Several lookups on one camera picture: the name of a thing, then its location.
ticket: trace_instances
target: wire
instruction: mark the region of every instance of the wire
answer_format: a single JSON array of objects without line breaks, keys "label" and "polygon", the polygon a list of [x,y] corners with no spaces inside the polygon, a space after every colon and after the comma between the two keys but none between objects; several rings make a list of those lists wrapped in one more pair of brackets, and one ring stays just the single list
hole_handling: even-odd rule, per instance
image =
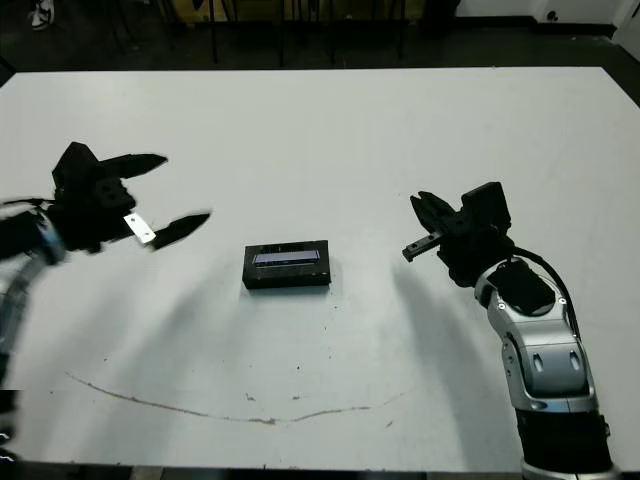
[{"label": "wire", "polygon": [[578,327],[578,319],[576,318],[576,311],[573,308],[571,295],[569,295],[569,290],[562,281],[562,278],[560,278],[560,275],[558,275],[558,272],[556,272],[544,258],[542,258],[540,255],[536,255],[535,253],[530,252],[529,250],[525,250],[524,248],[520,247],[514,247],[513,253],[520,257],[528,258],[532,262],[540,265],[544,269],[544,271],[549,274],[553,281],[556,282],[558,288],[564,296],[564,299],[567,301],[567,316],[569,317],[569,327],[571,328],[571,330],[573,330],[574,335],[578,339],[580,339],[580,328]]},{"label": "wire", "polygon": [[47,200],[46,198],[13,198],[11,200],[5,200],[0,202],[0,208],[12,207],[14,205],[33,205],[34,207],[40,207],[43,203],[53,203],[53,200]]}]

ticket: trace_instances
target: dark floor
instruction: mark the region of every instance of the dark floor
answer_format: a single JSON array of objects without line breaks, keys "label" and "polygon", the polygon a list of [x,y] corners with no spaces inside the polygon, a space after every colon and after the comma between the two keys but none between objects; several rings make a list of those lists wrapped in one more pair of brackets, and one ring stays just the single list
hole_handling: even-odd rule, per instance
[{"label": "dark floor", "polygon": [[[57,25],[32,32],[27,0],[0,0],[0,54],[17,71],[277,69],[278,29],[269,24],[218,27],[219,63],[211,55],[206,25],[171,27],[171,47],[152,7],[126,3],[133,39],[127,38],[107,0],[56,3]],[[117,25],[121,45],[110,28]],[[404,58],[397,55],[398,25],[343,24],[336,61],[329,56],[326,23],[285,28],[285,69],[469,66],[602,66],[640,105],[640,64],[604,36],[541,34],[528,27],[459,28],[444,39],[425,39],[415,25],[405,30]],[[10,74],[0,66],[0,84]]]}]

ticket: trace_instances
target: scratch mark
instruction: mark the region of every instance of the scratch mark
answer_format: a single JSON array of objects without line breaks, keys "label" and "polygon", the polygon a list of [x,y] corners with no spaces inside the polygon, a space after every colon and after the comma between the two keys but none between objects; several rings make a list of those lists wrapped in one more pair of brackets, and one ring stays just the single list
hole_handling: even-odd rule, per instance
[{"label": "scratch mark", "polygon": [[202,412],[196,412],[194,410],[185,410],[184,408],[178,408],[178,407],[172,407],[171,405],[164,405],[162,403],[156,403],[156,402],[149,402],[147,400],[140,400],[136,397],[128,397],[127,395],[121,395],[119,393],[115,393],[115,392],[110,392],[109,390],[105,390],[104,388],[100,388],[97,385],[94,385],[91,382],[87,382],[86,380],[82,380],[74,375],[71,375],[69,372],[64,372],[67,374],[67,376],[69,376],[70,378],[72,378],[73,380],[75,380],[78,383],[81,383],[83,385],[86,385],[87,387],[96,390],[97,392],[101,392],[104,393],[105,395],[109,395],[110,397],[113,398],[119,398],[120,400],[127,400],[129,402],[134,402],[134,403],[139,403],[141,405],[148,405],[150,407],[156,407],[156,408],[163,408],[164,410],[172,410],[174,412],[180,412],[180,413],[186,413],[187,415],[195,415],[197,417],[208,417],[209,415],[206,413],[202,413]]},{"label": "scratch mark", "polygon": [[278,422],[286,422],[286,420],[278,420],[277,418],[269,418],[269,419],[264,419],[264,418],[247,418],[247,419],[241,419],[241,418],[228,418],[228,420],[232,420],[234,422],[248,422],[248,423],[262,423],[263,425],[276,425]]},{"label": "scratch mark", "polygon": [[303,415],[302,417],[292,418],[291,420],[285,420],[288,423],[297,423],[302,422],[304,420],[309,420],[314,417],[321,417],[323,415],[333,415],[336,413],[344,413],[344,412],[356,412],[358,410],[371,410],[371,407],[349,407],[349,408],[334,408],[331,410],[321,410],[319,412],[310,413],[308,415]]},{"label": "scratch mark", "polygon": [[[228,416],[222,416],[222,415],[211,415],[209,413],[204,413],[204,412],[197,412],[195,410],[187,410],[184,408],[178,408],[178,407],[174,407],[171,405],[165,405],[163,403],[157,403],[157,402],[151,402],[148,400],[141,400],[139,398],[136,398],[134,396],[127,396],[127,395],[122,395],[120,393],[116,393],[116,392],[112,392],[110,390],[106,390],[104,388],[98,387],[97,385],[94,385],[91,382],[88,382],[86,380],[82,380],[81,378],[76,377],[75,375],[72,375],[69,372],[64,372],[65,375],[67,375],[69,378],[71,378],[72,380],[75,380],[76,382],[89,387],[92,390],[95,390],[96,392],[100,392],[100,393],[104,393],[105,395],[108,395],[110,397],[113,398],[117,398],[119,400],[126,400],[128,402],[133,402],[133,403],[137,403],[139,405],[146,405],[148,407],[154,407],[154,408],[161,408],[163,410],[170,410],[173,412],[178,412],[178,413],[184,413],[186,415],[194,415],[196,417],[204,417],[204,418],[211,418],[213,420],[224,420],[227,422],[241,422],[241,423],[259,423],[262,425],[269,425],[269,426],[274,426],[274,425],[278,425],[278,424],[282,424],[282,423],[298,423],[298,422],[303,422],[305,420],[309,420],[310,418],[315,418],[315,417],[321,417],[321,416],[325,416],[325,415],[336,415],[336,414],[340,414],[340,413],[346,413],[346,412],[358,412],[358,411],[365,411],[365,410],[374,410],[376,408],[382,408],[385,407],[387,405],[389,405],[392,402],[395,402],[396,400],[399,400],[400,398],[404,397],[405,395],[411,393],[414,388],[411,388],[410,390],[407,390],[406,392],[400,393],[398,395],[395,395],[394,397],[391,397],[390,399],[388,399],[387,401],[379,404],[379,405],[374,405],[374,406],[355,406],[355,407],[348,407],[348,408],[333,408],[330,410],[320,410],[319,412],[313,412],[313,413],[309,413],[307,415],[303,415],[301,417],[296,417],[296,418],[238,418],[238,417],[228,417]],[[253,397],[249,397],[249,394],[245,394],[247,395],[247,399],[252,399],[250,401],[255,401],[255,399],[253,399]],[[293,400],[298,400],[300,399],[300,397],[293,397]],[[393,421],[389,422],[389,424],[385,427],[388,428],[391,426],[391,424],[393,423]]]}]

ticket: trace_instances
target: black box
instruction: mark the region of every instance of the black box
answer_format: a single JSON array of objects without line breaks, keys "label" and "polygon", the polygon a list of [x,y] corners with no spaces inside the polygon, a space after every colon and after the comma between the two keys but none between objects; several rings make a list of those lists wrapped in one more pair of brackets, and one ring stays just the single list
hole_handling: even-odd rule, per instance
[{"label": "black box", "polygon": [[329,242],[245,247],[242,281],[249,289],[329,285]]}]

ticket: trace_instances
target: white table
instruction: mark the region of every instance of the white table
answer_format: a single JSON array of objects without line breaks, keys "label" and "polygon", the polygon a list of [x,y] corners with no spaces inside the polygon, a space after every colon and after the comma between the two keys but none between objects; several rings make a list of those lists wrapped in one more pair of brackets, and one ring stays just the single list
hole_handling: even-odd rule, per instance
[{"label": "white table", "polygon": [[[169,156],[128,182],[155,226],[213,215],[172,248],[77,253],[38,284],[10,381],[25,390],[15,450],[517,471],[485,312],[435,254],[401,255],[424,234],[410,194],[458,207],[500,180],[512,238],[572,291],[613,457],[640,469],[638,132],[595,68],[17,75],[0,89],[3,197],[50,194],[77,140]],[[329,240],[328,292],[245,290],[245,245],[313,239]]]}]

